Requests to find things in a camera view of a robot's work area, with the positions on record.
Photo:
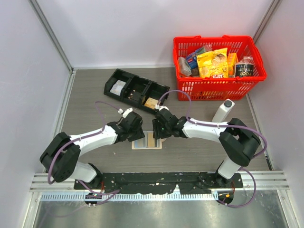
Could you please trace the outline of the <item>beige leather card holder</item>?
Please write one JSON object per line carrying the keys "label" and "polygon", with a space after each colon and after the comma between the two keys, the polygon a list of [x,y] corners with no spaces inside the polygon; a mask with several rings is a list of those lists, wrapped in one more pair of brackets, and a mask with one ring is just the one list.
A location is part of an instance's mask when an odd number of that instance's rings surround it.
{"label": "beige leather card holder", "polygon": [[144,131],[144,138],[132,142],[132,150],[162,149],[162,143],[166,139],[155,139],[153,131]]}

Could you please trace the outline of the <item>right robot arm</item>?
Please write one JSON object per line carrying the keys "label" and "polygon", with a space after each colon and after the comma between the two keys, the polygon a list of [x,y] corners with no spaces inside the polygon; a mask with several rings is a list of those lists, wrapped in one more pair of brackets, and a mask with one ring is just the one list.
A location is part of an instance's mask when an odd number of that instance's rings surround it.
{"label": "right robot arm", "polygon": [[257,133],[237,118],[221,123],[204,122],[187,116],[177,118],[168,109],[163,108],[155,113],[152,125],[155,139],[173,136],[220,143],[227,157],[216,170],[214,181],[221,188],[232,182],[233,175],[241,167],[249,165],[261,144]]}

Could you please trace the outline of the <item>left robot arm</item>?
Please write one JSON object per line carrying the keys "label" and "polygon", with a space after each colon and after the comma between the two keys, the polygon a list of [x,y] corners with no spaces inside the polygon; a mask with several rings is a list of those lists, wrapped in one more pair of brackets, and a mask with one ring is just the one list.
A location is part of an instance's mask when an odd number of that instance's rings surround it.
{"label": "left robot arm", "polygon": [[142,123],[142,117],[130,108],[118,122],[110,122],[100,129],[71,136],[58,133],[39,159],[48,171],[48,183],[71,178],[87,189],[99,188],[102,173],[91,163],[79,162],[79,157],[103,146],[144,138]]}

